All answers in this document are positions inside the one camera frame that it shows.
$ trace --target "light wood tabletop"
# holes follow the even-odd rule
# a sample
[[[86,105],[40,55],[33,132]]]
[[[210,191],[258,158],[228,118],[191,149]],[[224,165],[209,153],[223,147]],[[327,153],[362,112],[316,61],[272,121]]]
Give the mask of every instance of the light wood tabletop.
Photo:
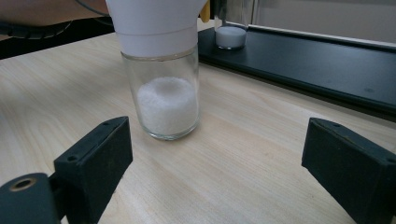
[[[206,64],[199,72],[200,124],[161,141],[138,123],[115,34],[0,61],[0,185],[52,174],[86,133],[128,116],[134,161],[100,223],[354,223],[301,165],[308,120],[394,153],[396,123]]]

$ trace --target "white cap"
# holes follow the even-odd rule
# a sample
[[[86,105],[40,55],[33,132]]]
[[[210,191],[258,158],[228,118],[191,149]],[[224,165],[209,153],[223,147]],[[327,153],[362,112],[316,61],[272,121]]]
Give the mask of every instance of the white cap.
[[[162,57],[193,48],[206,0],[106,0],[121,51]]]

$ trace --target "yellow object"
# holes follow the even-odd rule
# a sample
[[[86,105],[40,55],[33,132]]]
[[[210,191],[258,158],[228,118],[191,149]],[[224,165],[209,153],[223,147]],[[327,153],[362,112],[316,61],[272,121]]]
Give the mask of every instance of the yellow object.
[[[210,0],[207,0],[206,4],[202,8],[199,15],[201,16],[201,21],[209,22],[209,20],[210,20]]]

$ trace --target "glass cup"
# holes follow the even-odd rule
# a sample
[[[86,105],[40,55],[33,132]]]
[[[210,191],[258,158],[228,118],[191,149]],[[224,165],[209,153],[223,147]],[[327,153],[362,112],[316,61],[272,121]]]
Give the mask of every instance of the glass cup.
[[[214,2],[216,45],[221,49],[241,49],[246,44],[254,0]]]
[[[164,140],[178,139],[198,124],[198,49],[158,58],[122,53],[142,128]]]

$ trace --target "glass jar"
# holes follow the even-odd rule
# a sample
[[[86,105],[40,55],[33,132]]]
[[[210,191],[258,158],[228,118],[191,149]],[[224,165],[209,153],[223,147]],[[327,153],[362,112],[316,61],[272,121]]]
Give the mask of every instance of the glass jar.
[[[178,139],[199,123],[198,49],[157,58],[122,53],[142,128],[164,140]]]

